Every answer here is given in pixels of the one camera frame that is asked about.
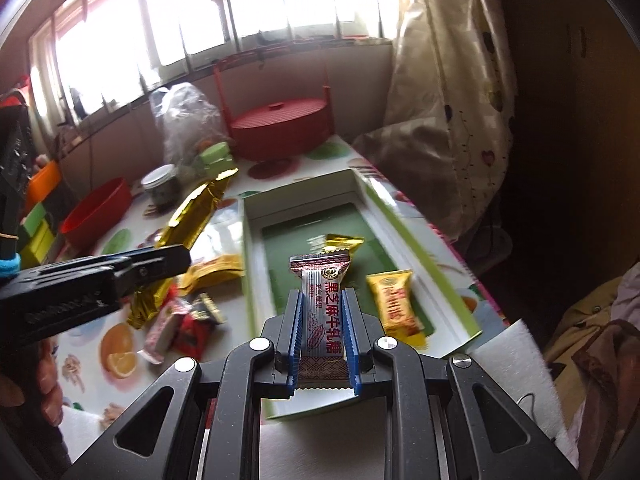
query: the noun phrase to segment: red candy wrapper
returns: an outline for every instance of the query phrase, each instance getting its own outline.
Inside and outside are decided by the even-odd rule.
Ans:
[[[302,280],[305,329],[298,379],[306,386],[310,386],[308,382],[348,379],[342,344],[340,282],[350,262],[347,250],[290,259],[291,270]]]
[[[207,294],[199,295],[193,302],[190,313],[182,320],[174,349],[200,361],[212,330],[224,322],[224,317],[211,298]]]

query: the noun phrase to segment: window sill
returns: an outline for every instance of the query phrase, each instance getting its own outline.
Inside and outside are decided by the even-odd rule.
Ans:
[[[158,88],[160,88],[161,86],[171,87],[178,83],[193,83],[194,81],[203,79],[213,74],[213,67],[215,67],[216,64],[220,64],[220,71],[223,72],[225,70],[246,65],[252,62],[263,62],[265,59],[287,56],[289,54],[309,52],[311,50],[317,50],[318,48],[324,50],[328,48],[388,45],[391,43],[392,40],[387,40],[385,38],[296,40],[287,43],[279,43],[271,46],[259,47],[254,50],[247,50],[245,52],[241,52],[240,54],[233,54],[223,59],[216,60],[214,63],[211,63],[197,70],[193,70],[191,73],[175,77],[164,85],[158,85]],[[76,140],[74,142],[65,145],[62,150],[62,152],[64,153],[64,155],[62,155],[62,158],[71,154],[73,150],[75,150],[78,146],[87,141],[91,136],[100,132],[109,124],[113,123],[119,118],[124,117],[129,112],[148,104],[148,101],[149,95],[146,94],[140,96],[138,99],[135,99],[128,104],[124,104],[119,106],[118,108],[115,108],[111,112],[105,110],[105,108],[101,108],[93,114],[89,115],[87,118],[82,120],[80,124],[78,124],[78,129],[80,131],[82,139],[78,142],[76,137]]]

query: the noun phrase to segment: orange container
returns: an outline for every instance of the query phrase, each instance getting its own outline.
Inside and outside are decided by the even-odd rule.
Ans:
[[[42,202],[49,193],[51,193],[62,180],[62,174],[57,163],[52,160],[38,173],[36,173],[27,188],[27,200],[25,205],[25,214],[27,214],[33,206],[38,202]]]

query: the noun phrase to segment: finger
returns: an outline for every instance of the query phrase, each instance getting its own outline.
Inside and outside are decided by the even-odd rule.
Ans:
[[[47,395],[58,381],[58,367],[51,357],[44,358],[36,368],[36,381],[40,392]]]
[[[14,408],[24,404],[24,394],[8,377],[0,374],[0,406]]]
[[[60,407],[60,415],[58,416],[58,420],[56,420],[52,424],[52,426],[57,428],[60,425],[60,423],[62,422],[62,419],[64,418],[64,416],[65,416],[65,410],[63,410],[62,407]]]
[[[42,416],[52,426],[57,426],[62,421],[62,388],[59,384],[42,399],[40,407]]]

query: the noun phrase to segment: blue gripper pad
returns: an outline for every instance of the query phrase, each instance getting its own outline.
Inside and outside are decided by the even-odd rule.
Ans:
[[[342,335],[344,337],[344,352],[347,356],[347,368],[349,370],[349,384],[356,395],[360,394],[362,382],[360,380],[360,360],[358,358],[358,344],[353,331],[351,309],[346,292],[340,295],[340,310],[342,311]]]
[[[293,331],[291,334],[291,343],[289,345],[289,373],[287,377],[287,388],[289,395],[298,385],[298,368],[300,367],[300,347],[302,345],[302,319],[304,313],[304,295],[298,293],[298,304],[296,305],[296,317],[293,320]]]
[[[12,278],[20,272],[20,254],[13,260],[0,260],[0,278]]]

